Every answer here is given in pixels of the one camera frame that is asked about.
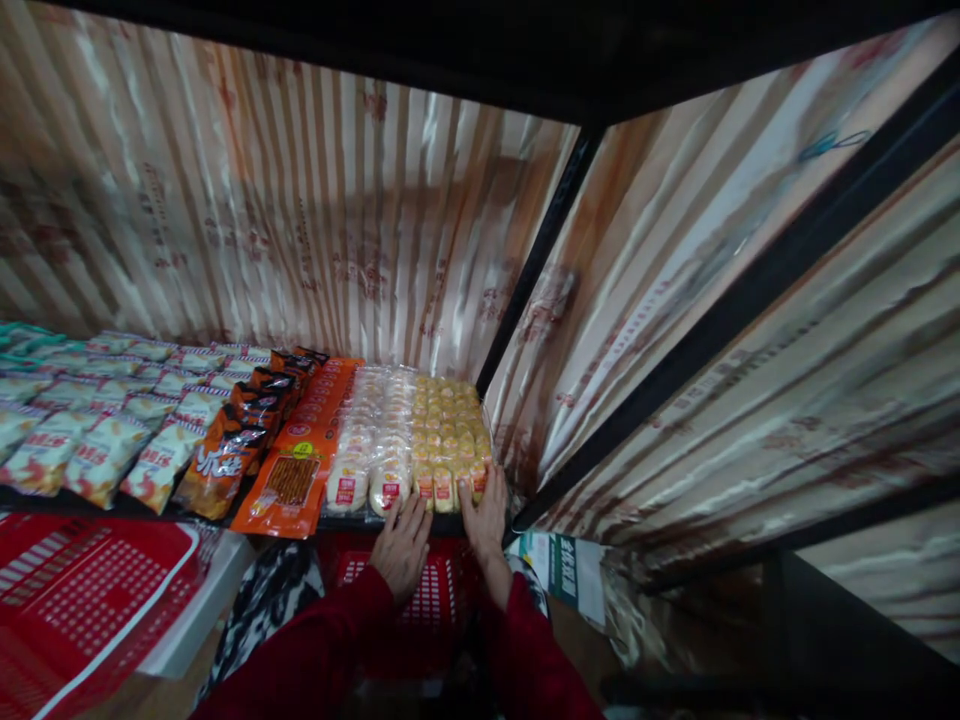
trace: spicy strip package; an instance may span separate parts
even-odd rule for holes
[[[174,494],[174,502],[210,520],[222,519],[266,433],[264,428],[241,423],[232,405],[220,408]]]
[[[278,435],[231,529],[306,538],[320,514],[336,452],[341,406],[362,360],[334,358],[308,386]]]

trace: row of snacks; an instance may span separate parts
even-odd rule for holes
[[[324,512],[384,517],[414,493],[431,512],[460,512],[458,484],[479,502],[491,460],[473,385],[368,366],[341,418]]]
[[[120,490],[159,514],[189,465],[174,500],[210,519],[255,477],[284,411],[327,359],[303,348],[228,354],[119,333],[86,343],[44,333],[0,326],[3,361],[21,368],[0,371],[0,484],[45,497],[66,488],[103,509]],[[130,352],[140,354],[121,354]],[[243,369],[223,372],[224,357]]]

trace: person's right hand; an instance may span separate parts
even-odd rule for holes
[[[433,515],[425,512],[426,503],[419,497],[407,498],[403,512],[400,503],[393,503],[380,537],[373,546],[370,564],[380,573],[399,606],[413,595],[423,574],[430,546],[430,525]]]
[[[506,610],[513,573],[501,546],[507,512],[507,481],[503,476],[503,468],[487,462],[487,487],[479,507],[473,507],[473,493],[466,482],[460,482],[459,492],[463,528],[470,540],[470,548],[477,558],[494,604]]]

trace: snack bag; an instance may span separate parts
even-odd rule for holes
[[[180,404],[179,398],[168,398],[150,393],[131,393],[123,403],[123,412],[134,417],[156,432]]]
[[[141,338],[127,348],[126,352],[127,355],[136,355],[150,362],[165,362],[168,357],[177,351],[178,347],[176,343]]]
[[[153,386],[152,380],[137,377],[111,378],[97,388],[90,402],[91,412],[118,413],[127,401],[127,395],[146,393]]]
[[[190,372],[210,373],[223,365],[224,357],[223,353],[210,348],[180,347],[167,360],[167,365]]]
[[[40,373],[0,373],[0,401],[28,403],[53,384],[53,376]]]
[[[230,372],[252,373],[253,369],[270,365],[270,355],[227,355],[223,361],[223,369]]]
[[[144,362],[141,363],[140,369],[137,371],[137,377],[144,380],[153,380],[156,383],[161,375],[171,369],[163,363]]]
[[[50,412],[60,410],[87,410],[100,382],[89,378],[61,375],[53,384],[30,401],[33,407]]]
[[[206,385],[218,390],[233,390],[233,386],[238,382],[249,382],[250,373],[226,372],[210,373],[207,375]]]
[[[30,431],[46,417],[44,410],[0,401],[0,465],[7,461]]]
[[[226,390],[208,388],[204,385],[185,385],[180,404],[173,416],[193,425],[210,427],[220,408],[230,398]]]
[[[87,355],[87,362],[75,373],[78,377],[110,378],[136,375],[143,360],[133,355]]]
[[[210,520],[223,518],[265,434],[263,428],[241,424],[232,406],[221,408],[174,493],[174,502]]]
[[[143,340],[143,338],[138,335],[104,330],[99,335],[87,340],[86,350],[89,353],[101,355],[123,355],[139,340]]]
[[[39,423],[0,467],[0,484],[24,495],[56,495],[67,461],[98,418],[95,413],[62,411]]]
[[[206,430],[199,425],[170,420],[140,453],[120,490],[159,515],[167,506],[177,475],[193,459],[204,435]]]
[[[155,395],[166,395],[167,397],[180,397],[183,395],[183,389],[187,385],[202,385],[204,378],[201,375],[192,373],[189,370],[178,370],[176,368],[166,368],[160,373],[160,379],[153,386]]]
[[[357,512],[366,499],[367,471],[356,462],[335,462],[327,478],[327,512]]]
[[[109,510],[117,486],[149,437],[150,430],[139,420],[101,415],[67,462],[63,486]]]

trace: red shopping basket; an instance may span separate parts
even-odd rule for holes
[[[0,519],[0,720],[72,717],[140,664],[197,587],[174,524]]]
[[[324,586],[352,582],[370,561],[375,538],[321,535]],[[397,621],[361,649],[360,666],[372,680],[426,680],[450,667],[476,607],[479,570],[466,541],[431,538],[420,585]]]

